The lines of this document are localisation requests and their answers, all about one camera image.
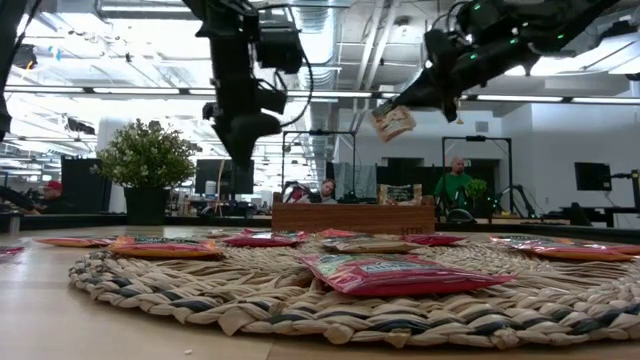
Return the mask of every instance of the woman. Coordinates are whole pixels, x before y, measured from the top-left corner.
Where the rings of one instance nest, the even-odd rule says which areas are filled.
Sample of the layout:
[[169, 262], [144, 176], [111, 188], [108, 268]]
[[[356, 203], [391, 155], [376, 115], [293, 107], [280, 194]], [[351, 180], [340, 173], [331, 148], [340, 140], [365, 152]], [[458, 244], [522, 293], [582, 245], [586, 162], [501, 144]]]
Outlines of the woman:
[[[338, 202], [333, 198], [333, 192], [336, 189], [336, 182], [333, 179], [325, 179], [320, 186], [320, 203], [321, 204], [337, 204]], [[297, 203], [310, 203], [308, 195], [304, 195]]]

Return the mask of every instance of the chip bag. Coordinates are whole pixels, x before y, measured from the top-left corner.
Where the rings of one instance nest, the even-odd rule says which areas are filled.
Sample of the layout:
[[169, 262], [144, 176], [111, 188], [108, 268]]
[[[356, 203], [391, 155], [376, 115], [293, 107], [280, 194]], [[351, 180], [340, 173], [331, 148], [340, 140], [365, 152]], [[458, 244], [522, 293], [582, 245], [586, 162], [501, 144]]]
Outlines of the chip bag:
[[98, 247], [111, 245], [116, 241], [115, 236], [57, 236], [36, 238], [35, 241], [43, 244], [65, 247]]
[[152, 236], [118, 236], [109, 246], [114, 253], [139, 257], [197, 258], [219, 257], [222, 251], [213, 240], [191, 238], [163, 238]]
[[405, 106], [374, 111], [371, 116], [371, 124], [383, 143], [387, 143], [403, 132], [411, 131], [416, 127], [416, 121], [411, 116], [411, 111]]
[[416, 255], [309, 255], [301, 260], [338, 292], [404, 296], [475, 290], [512, 276], [490, 276], [447, 268]]
[[0, 256], [3, 255], [17, 255], [24, 251], [21, 246], [0, 246]]
[[270, 232], [246, 229], [240, 234], [222, 239], [221, 241], [234, 246], [273, 247], [292, 246], [303, 242], [304, 232]]
[[635, 252], [639, 248], [632, 245], [604, 245], [590, 241], [535, 235], [494, 235], [490, 238], [508, 247], [540, 256], [575, 260], [629, 261], [634, 257], [622, 251]]
[[320, 236], [323, 236], [325, 238], [332, 238], [332, 237], [353, 237], [353, 236], [361, 236], [363, 234], [361, 233], [356, 233], [353, 231], [345, 231], [345, 230], [337, 230], [337, 229], [327, 229], [324, 231], [321, 231], [319, 233], [317, 233]]
[[360, 235], [351, 237], [334, 237], [322, 240], [322, 246], [343, 253], [404, 253], [420, 247], [400, 241], [397, 236]]
[[403, 235], [400, 239], [402, 241], [406, 241], [412, 244], [418, 245], [428, 245], [428, 246], [439, 246], [439, 245], [449, 245], [454, 242], [461, 241], [466, 239], [466, 236], [456, 236], [456, 235], [447, 235], [447, 234], [430, 234], [430, 235]]

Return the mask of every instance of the desk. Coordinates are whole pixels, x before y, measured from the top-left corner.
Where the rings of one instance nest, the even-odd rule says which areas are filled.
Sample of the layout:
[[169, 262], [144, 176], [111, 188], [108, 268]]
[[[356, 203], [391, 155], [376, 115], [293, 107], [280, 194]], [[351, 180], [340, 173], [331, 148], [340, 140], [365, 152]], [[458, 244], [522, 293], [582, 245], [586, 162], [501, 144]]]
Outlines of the desk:
[[[581, 206], [587, 219], [591, 222], [603, 222], [607, 224], [608, 228], [615, 227], [615, 215], [616, 214], [637, 214], [638, 210], [635, 207], [622, 207], [622, 206]], [[571, 208], [561, 208], [565, 214], [568, 214]]]

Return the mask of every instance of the pipe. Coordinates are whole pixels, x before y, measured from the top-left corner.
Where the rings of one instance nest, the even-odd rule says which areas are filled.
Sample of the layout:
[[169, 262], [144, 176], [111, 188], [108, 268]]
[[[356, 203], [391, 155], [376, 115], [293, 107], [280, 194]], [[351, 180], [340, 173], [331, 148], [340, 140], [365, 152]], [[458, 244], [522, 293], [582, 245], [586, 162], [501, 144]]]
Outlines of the pipe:
[[376, 35], [378, 34], [378, 26], [380, 26], [380, 19], [382, 18], [383, 5], [384, 0], [377, 0], [376, 7], [373, 9], [373, 14], [371, 16], [371, 30], [369, 31], [369, 35], [367, 36], [367, 40], [364, 45], [362, 59], [360, 60], [360, 67], [358, 68], [358, 77], [353, 85], [353, 90], [359, 90], [362, 80], [364, 79], [364, 73], [367, 70], [371, 50], [373, 50], [373, 43], [376, 41]]
[[365, 90], [371, 88], [373, 80], [376, 77], [376, 72], [378, 72], [378, 66], [380, 65], [384, 49], [389, 41], [389, 35], [391, 35], [391, 29], [395, 23], [396, 13], [401, 2], [402, 0], [392, 0], [391, 7], [387, 14], [387, 22], [384, 26], [384, 30], [382, 30], [382, 35], [380, 37], [380, 42], [378, 42], [378, 46], [376, 47], [376, 52], [373, 55], [373, 64], [371, 64], [371, 69], [369, 69], [369, 75], [364, 85]]

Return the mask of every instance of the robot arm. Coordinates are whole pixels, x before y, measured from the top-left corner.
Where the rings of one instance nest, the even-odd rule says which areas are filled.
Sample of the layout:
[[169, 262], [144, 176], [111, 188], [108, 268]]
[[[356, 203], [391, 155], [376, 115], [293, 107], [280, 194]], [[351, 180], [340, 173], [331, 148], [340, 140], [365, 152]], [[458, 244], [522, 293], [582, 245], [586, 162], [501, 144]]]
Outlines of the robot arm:
[[[455, 29], [447, 29], [448, 32], [432, 29], [425, 33], [432, 65], [423, 69], [399, 96], [374, 110], [374, 115], [386, 114], [400, 105], [433, 107], [442, 110], [447, 121], [452, 122], [457, 118], [455, 101], [463, 91], [477, 85], [484, 87], [489, 80], [518, 65], [529, 75], [541, 56], [563, 55], [563, 47], [618, 1], [464, 3], [455, 15]], [[451, 12], [447, 23], [454, 16]]]
[[[502, 75], [517, 65], [529, 72], [540, 56], [557, 54], [593, 20], [619, 0], [546, 0], [538, 4], [515, 5], [504, 0], [472, 0], [458, 4], [455, 30], [433, 29], [424, 42], [433, 64], [398, 97], [374, 112], [386, 113], [399, 105], [440, 108], [449, 122], [457, 117], [455, 100], [463, 91]], [[30, 15], [35, 13], [36, 1]], [[214, 130], [239, 166], [250, 163], [256, 140], [277, 134], [287, 124], [261, 112], [265, 108], [283, 113], [286, 87], [265, 88], [253, 76], [253, 62], [295, 74], [306, 55], [295, 24], [286, 17], [261, 23], [258, 9], [248, 0], [183, 0], [203, 26], [196, 36], [209, 38], [213, 63], [213, 85], [217, 103], [203, 109], [213, 117]], [[22, 4], [2, 6], [3, 4]], [[11, 117], [4, 106], [4, 86], [15, 55], [15, 29], [26, 2], [0, 0], [0, 140], [9, 130]], [[272, 5], [267, 8], [288, 8]], [[453, 17], [447, 16], [447, 23]]]

